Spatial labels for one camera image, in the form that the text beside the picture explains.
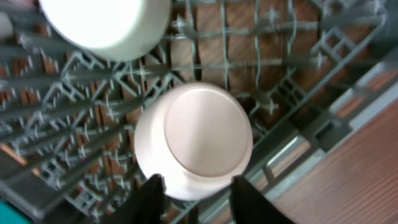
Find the white bowl with rice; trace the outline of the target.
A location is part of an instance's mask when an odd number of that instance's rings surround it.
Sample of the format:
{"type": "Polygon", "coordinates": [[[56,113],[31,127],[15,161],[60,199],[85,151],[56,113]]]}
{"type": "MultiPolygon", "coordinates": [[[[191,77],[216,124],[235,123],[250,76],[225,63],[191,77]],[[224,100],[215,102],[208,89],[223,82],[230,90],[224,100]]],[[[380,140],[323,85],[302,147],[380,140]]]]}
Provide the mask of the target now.
{"type": "Polygon", "coordinates": [[[70,43],[113,61],[135,60],[164,36],[171,0],[40,0],[51,26],[70,43]]]}

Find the grey dishwasher rack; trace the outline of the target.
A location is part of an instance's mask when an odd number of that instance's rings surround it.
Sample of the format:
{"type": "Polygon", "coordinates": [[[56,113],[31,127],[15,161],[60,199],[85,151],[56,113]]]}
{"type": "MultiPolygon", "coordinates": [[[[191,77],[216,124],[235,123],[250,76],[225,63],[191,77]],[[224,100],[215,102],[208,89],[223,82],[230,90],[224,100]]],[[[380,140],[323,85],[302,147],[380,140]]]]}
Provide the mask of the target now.
{"type": "Polygon", "coordinates": [[[245,176],[276,198],[397,97],[384,57],[396,1],[174,1],[145,56],[112,62],[69,44],[32,7],[1,2],[1,202],[28,223],[99,223],[144,184],[134,138],[146,107],[204,81],[254,134],[245,176]]]}

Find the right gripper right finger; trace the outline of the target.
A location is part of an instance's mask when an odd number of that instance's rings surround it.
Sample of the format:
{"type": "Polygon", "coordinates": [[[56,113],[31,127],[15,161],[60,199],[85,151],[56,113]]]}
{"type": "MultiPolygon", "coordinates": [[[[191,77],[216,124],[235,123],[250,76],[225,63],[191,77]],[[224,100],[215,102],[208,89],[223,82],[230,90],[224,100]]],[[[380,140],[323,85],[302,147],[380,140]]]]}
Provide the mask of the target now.
{"type": "Polygon", "coordinates": [[[237,224],[294,224],[242,175],[231,179],[229,204],[237,224]]]}

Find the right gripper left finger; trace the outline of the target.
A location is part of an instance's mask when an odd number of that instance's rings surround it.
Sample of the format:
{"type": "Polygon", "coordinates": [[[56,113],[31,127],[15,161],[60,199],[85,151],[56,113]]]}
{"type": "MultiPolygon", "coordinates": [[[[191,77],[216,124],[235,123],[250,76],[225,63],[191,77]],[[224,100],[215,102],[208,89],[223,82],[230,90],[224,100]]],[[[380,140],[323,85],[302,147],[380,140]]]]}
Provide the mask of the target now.
{"type": "Polygon", "coordinates": [[[132,194],[112,215],[104,218],[104,224],[160,224],[165,202],[164,180],[154,174],[132,194]]]}

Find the teal serving tray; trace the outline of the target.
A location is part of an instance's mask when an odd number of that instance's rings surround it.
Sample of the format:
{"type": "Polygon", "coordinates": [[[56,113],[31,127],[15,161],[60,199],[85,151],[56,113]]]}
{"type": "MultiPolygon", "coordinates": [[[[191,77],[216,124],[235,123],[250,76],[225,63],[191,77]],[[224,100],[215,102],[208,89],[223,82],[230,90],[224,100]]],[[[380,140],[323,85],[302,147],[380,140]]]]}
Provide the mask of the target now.
{"type": "Polygon", "coordinates": [[[31,224],[32,222],[6,202],[1,202],[1,224],[31,224]]]}

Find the pink bowl with peanuts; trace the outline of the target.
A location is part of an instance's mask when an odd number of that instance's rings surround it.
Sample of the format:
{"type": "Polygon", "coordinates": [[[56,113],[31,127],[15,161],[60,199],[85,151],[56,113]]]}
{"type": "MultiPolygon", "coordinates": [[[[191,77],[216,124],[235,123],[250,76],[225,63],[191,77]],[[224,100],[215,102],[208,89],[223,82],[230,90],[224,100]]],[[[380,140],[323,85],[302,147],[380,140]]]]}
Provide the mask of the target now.
{"type": "Polygon", "coordinates": [[[201,200],[222,190],[248,166],[253,133],[239,102],[203,82],[179,85],[141,114],[134,150],[142,173],[164,178],[165,193],[201,200]]]}

